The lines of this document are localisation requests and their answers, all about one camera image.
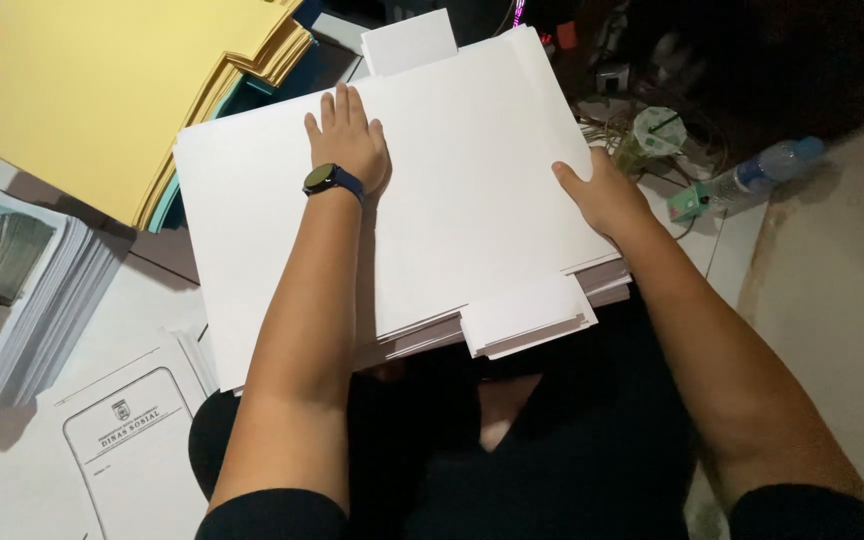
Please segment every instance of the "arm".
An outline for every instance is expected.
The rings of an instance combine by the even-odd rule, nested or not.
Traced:
[[[355,88],[339,84],[334,103],[322,95],[321,130],[311,113],[305,127],[313,167],[341,166],[366,192],[379,186],[389,165],[385,139]],[[315,491],[349,511],[346,404],[361,220],[347,189],[309,197],[259,330],[210,511],[276,487]]]
[[[563,163],[553,170],[629,264],[726,507],[776,484],[864,500],[855,467],[786,364],[712,289],[604,149],[592,149],[592,166],[590,181]]]

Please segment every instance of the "hand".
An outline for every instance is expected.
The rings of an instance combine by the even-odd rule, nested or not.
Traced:
[[[592,179],[582,181],[572,167],[556,161],[552,172],[593,229],[618,241],[617,235],[656,217],[645,195],[629,177],[619,172],[609,152],[601,146],[589,149]]]
[[[321,130],[311,112],[305,116],[305,130],[312,145],[312,168],[335,164],[359,179],[366,193],[382,185],[389,169],[382,124],[369,122],[362,98],[354,86],[339,82],[335,99],[321,96]]]

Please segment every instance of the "pink light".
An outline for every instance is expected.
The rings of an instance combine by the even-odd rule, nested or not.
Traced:
[[[515,17],[511,19],[511,27],[519,26],[519,21],[522,19],[522,9],[525,7],[525,0],[515,0]]]

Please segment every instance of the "logo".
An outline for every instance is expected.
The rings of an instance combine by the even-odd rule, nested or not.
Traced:
[[[112,405],[112,412],[115,413],[115,416],[118,417],[119,420],[129,420],[129,415],[132,414],[132,411],[129,410],[129,404],[126,403],[125,399],[120,401],[116,401]]]

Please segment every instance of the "navy watch strap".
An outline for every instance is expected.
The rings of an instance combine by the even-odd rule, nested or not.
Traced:
[[[359,181],[359,178],[355,178],[352,173],[346,171],[346,169],[343,169],[339,165],[333,165],[333,167],[335,168],[332,173],[332,181],[354,193],[359,199],[359,204],[365,204],[366,188],[362,185],[362,182]]]

